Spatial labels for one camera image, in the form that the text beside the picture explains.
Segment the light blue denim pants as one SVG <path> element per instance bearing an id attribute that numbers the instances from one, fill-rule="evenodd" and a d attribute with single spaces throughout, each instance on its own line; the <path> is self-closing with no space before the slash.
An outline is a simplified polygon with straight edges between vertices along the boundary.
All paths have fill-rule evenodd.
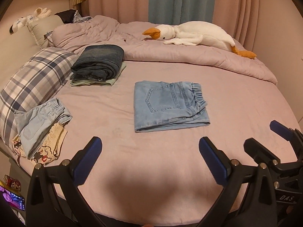
<path id="1" fill-rule="evenodd" d="M 201 84 L 194 82 L 136 82 L 135 132 L 154 132 L 210 125 Z"/>

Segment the phone with lit screen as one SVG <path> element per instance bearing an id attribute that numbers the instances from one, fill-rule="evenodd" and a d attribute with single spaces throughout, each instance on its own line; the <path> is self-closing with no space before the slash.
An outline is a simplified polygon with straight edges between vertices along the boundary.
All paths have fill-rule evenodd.
<path id="1" fill-rule="evenodd" d="M 10 207 L 15 209 L 25 211 L 25 199 L 22 196 L 19 196 L 11 191 L 5 189 L 3 186 L 0 186 L 0 191 L 3 198 L 8 202 Z"/>

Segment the red patterned item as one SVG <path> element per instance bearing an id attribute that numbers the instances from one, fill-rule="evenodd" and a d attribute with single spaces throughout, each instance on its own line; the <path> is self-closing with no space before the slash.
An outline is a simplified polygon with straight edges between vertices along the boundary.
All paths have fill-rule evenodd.
<path id="1" fill-rule="evenodd" d="M 10 187 L 16 191 L 20 192 L 22 189 L 21 183 L 17 179 L 14 179 L 14 178 L 10 177 L 9 175 L 4 176 L 4 182 L 8 187 Z"/>

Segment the cartoon print garment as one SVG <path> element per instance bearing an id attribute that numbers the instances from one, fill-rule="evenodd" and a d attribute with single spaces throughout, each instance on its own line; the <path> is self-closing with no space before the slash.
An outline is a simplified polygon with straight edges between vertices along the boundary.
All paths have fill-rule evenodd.
<path id="1" fill-rule="evenodd" d="M 58 122 L 51 127 L 28 125 L 12 139 L 12 145 L 19 157 L 24 157 L 33 164 L 46 165 L 59 158 L 66 135 L 67 130 Z"/>

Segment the folded light blue shorts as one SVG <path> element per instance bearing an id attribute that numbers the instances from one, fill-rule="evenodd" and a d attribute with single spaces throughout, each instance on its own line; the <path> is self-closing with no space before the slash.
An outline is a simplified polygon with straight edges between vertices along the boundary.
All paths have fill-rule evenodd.
<path id="1" fill-rule="evenodd" d="M 72 115 L 58 98 L 53 97 L 28 112 L 15 111 L 14 119 L 24 153 L 30 159 L 51 127 L 56 123 L 67 124 Z"/>

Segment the plaid pillow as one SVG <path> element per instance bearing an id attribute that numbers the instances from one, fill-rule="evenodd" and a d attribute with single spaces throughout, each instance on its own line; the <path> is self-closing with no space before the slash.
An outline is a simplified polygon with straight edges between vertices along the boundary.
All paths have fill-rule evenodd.
<path id="1" fill-rule="evenodd" d="M 1 89 L 1 139 L 11 147 L 17 135 L 16 110 L 27 112 L 46 102 L 65 85 L 78 55 L 63 49 L 44 48 L 31 57 Z"/>

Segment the white goose plush toy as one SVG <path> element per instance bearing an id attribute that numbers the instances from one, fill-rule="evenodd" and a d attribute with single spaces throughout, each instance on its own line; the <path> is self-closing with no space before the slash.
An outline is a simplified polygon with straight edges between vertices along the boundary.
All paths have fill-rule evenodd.
<path id="1" fill-rule="evenodd" d="M 142 34 L 150 36 L 153 40 L 162 40 L 167 45 L 205 45 L 233 52 L 244 58 L 255 59 L 257 57 L 252 51 L 239 50 L 231 35 L 221 27 L 209 22 L 189 21 L 180 25 L 161 24 L 145 30 Z"/>

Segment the pink curtain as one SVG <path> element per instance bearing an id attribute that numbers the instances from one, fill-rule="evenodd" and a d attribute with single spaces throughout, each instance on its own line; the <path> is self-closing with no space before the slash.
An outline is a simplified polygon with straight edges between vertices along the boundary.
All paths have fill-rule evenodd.
<path id="1" fill-rule="evenodd" d="M 104 15 L 121 23 L 148 22 L 148 0 L 87 0 L 83 15 Z M 259 0 L 215 0 L 213 24 L 222 27 L 247 49 L 256 35 Z"/>

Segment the folded dark denim jeans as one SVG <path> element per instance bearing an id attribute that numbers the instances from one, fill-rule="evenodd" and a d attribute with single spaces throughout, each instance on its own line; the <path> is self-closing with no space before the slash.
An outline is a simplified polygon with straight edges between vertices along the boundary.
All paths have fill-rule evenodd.
<path id="1" fill-rule="evenodd" d="M 114 79 L 122 68 L 124 50 L 117 45 L 88 46 L 71 67 L 73 74 L 86 79 Z"/>

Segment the pink-purple comforter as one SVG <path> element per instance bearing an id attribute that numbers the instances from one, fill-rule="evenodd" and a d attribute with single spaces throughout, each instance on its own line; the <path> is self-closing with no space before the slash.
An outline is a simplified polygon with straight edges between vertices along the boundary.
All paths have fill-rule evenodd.
<path id="1" fill-rule="evenodd" d="M 97 15 L 87 22 L 63 24 L 51 35 L 55 47 L 80 55 L 87 46 L 112 44 L 124 50 L 127 61 L 189 63 L 212 66 L 277 84 L 275 75 L 259 59 L 249 59 L 232 52 L 204 45 L 166 45 L 142 35 L 153 24 L 130 22 Z"/>

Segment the beige pillow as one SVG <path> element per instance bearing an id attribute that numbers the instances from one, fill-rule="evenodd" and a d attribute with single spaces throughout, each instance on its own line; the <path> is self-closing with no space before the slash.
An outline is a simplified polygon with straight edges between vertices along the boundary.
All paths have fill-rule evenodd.
<path id="1" fill-rule="evenodd" d="M 27 28 L 33 36 L 36 44 L 42 49 L 48 47 L 48 40 L 44 35 L 53 31 L 56 27 L 62 25 L 61 18 L 57 15 L 52 15 L 34 22 L 27 23 Z"/>

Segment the blue curtain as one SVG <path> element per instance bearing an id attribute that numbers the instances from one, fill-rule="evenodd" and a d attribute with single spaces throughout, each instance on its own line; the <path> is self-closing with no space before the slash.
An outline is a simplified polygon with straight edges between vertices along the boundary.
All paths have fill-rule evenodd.
<path id="1" fill-rule="evenodd" d="M 213 20 L 215 0 L 148 0 L 148 21 L 179 25 L 189 21 Z"/>

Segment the dark clothes by headboard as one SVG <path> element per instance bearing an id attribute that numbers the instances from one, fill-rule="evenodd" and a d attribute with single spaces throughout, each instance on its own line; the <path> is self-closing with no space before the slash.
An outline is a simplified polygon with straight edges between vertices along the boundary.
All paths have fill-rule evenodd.
<path id="1" fill-rule="evenodd" d="M 58 12 L 55 15 L 59 16 L 64 24 L 84 23 L 92 19 L 91 16 L 82 17 L 79 11 L 74 9 Z"/>

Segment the small white plush toy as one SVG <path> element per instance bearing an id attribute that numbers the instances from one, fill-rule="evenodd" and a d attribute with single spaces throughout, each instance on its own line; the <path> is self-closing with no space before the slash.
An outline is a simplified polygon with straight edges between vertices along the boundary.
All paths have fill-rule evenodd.
<path id="1" fill-rule="evenodd" d="M 23 28 L 27 24 L 30 24 L 32 22 L 35 22 L 39 19 L 44 19 L 46 17 L 49 17 L 52 14 L 52 10 L 48 8 L 41 8 L 38 7 L 34 10 L 32 14 L 29 14 L 25 17 L 20 17 L 14 23 L 9 29 L 10 34 L 16 33 L 19 29 Z"/>

